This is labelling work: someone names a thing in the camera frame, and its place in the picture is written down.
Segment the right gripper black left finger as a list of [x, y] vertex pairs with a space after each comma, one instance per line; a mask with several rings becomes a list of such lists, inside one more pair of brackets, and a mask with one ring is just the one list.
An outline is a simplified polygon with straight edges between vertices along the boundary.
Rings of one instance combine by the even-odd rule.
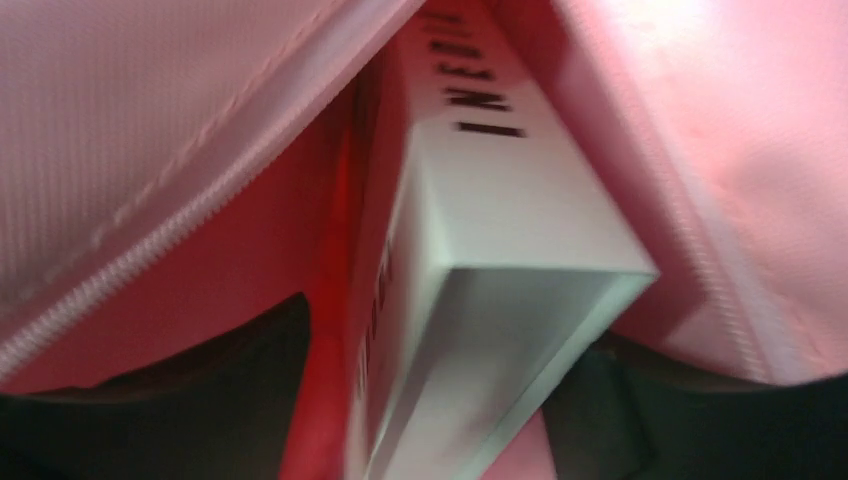
[[296, 294], [92, 387], [1, 398], [5, 479], [274, 479], [310, 343]]

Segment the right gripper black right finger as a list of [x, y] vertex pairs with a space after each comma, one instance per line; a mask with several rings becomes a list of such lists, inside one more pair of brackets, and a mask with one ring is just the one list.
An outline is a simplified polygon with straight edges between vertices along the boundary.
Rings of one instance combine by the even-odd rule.
[[847, 378], [771, 386], [620, 336], [594, 343], [545, 401], [561, 479], [843, 479]]

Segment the white inedita book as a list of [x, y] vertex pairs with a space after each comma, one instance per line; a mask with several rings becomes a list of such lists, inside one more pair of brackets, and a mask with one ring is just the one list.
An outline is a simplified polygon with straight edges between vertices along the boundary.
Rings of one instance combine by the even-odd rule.
[[373, 74], [344, 475], [477, 479], [657, 271], [482, 3]]

